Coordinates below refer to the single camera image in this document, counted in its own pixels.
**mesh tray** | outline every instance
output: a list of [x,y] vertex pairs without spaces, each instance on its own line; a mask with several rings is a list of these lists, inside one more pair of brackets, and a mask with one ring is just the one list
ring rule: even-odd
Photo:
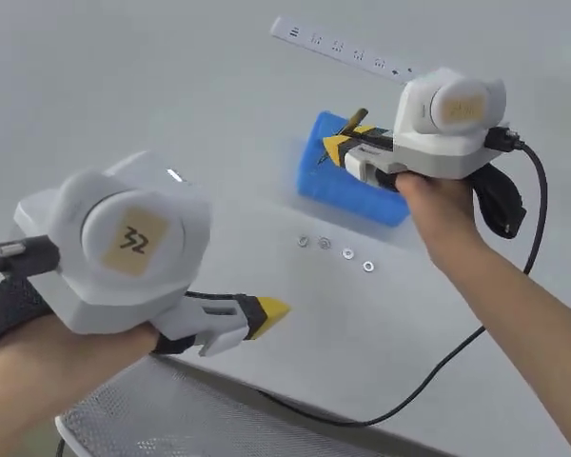
[[291,424],[195,379],[188,368],[150,357],[59,420],[92,457],[394,456]]

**trigger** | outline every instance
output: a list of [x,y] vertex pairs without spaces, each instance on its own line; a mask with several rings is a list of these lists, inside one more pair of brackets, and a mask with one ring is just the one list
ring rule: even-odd
[[374,171],[374,177],[382,188],[399,193],[396,188],[396,178],[398,177],[398,173],[385,173],[380,169],[376,169]]

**number 32 label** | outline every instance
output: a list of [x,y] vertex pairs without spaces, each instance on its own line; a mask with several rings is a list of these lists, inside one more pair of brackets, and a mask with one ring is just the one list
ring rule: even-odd
[[481,121],[484,118],[485,100],[482,95],[445,100],[442,119],[446,124]]
[[102,264],[127,276],[142,276],[168,227],[167,219],[147,209],[127,209],[102,258]]

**white table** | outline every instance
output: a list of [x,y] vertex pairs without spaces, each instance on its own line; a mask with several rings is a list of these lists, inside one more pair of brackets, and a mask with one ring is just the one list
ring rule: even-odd
[[[388,127],[400,88],[270,38],[280,13],[427,68],[505,79],[508,118],[541,154],[551,184],[533,275],[571,305],[571,0],[2,0],[0,240],[21,196],[141,149],[163,153],[218,202],[262,199],[218,205],[214,244],[195,286],[284,296],[296,309],[264,343],[203,363],[301,401],[372,417],[405,396],[477,323],[429,266],[409,222],[380,228],[294,195],[296,161],[317,113],[366,106],[371,120]],[[529,216],[519,239],[494,243],[522,263],[537,184],[520,154],[498,165],[519,185]],[[327,234],[335,246],[299,249],[299,231]],[[244,244],[245,237],[254,240]],[[256,245],[263,248],[248,248]],[[364,276],[356,260],[333,258],[340,246],[355,248],[357,259],[376,258],[376,271]],[[280,274],[259,268],[268,252],[280,259]],[[351,280],[340,283],[347,300],[325,289],[333,269]],[[423,281],[413,282],[419,271]],[[266,363],[257,367],[257,360]],[[570,453],[486,336],[380,427],[465,455]]]

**black handle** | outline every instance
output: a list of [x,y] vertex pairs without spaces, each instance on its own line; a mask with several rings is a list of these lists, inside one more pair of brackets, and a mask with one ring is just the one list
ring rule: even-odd
[[[7,333],[53,311],[26,278],[11,276],[0,283],[0,339]],[[194,336],[171,341],[164,335],[153,353],[180,354],[194,345]]]
[[[387,174],[379,169],[375,177],[381,187],[397,192],[397,173]],[[526,209],[514,182],[502,171],[486,164],[465,178],[478,196],[482,218],[498,236],[512,239],[518,234]]]

